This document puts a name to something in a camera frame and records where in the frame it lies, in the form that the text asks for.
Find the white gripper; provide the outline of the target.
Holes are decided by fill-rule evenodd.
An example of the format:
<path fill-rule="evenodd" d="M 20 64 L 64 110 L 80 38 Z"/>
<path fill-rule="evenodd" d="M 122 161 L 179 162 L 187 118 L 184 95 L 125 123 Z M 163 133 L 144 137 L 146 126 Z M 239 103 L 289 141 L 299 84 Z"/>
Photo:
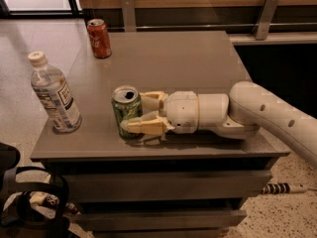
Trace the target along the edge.
<path fill-rule="evenodd" d="M 141 117 L 123 120 L 120 127 L 129 132 L 162 135 L 171 130 L 177 134 L 191 134 L 198 128 L 198 96 L 192 91 L 176 91 L 168 96 L 163 91 L 141 92 L 144 112 Z M 157 110 L 163 108 L 165 117 Z"/>

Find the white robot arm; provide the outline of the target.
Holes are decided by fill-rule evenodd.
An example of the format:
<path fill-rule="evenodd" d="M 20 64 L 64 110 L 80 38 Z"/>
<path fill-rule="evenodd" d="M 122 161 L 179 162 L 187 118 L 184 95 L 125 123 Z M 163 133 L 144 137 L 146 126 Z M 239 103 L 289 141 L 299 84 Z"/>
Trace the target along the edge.
<path fill-rule="evenodd" d="M 264 128 L 317 168 L 317 119 L 253 82 L 240 81 L 227 94 L 146 92 L 141 103 L 147 113 L 123 120 L 119 123 L 122 129 L 148 135 L 205 130 L 225 138 L 247 139 Z"/>

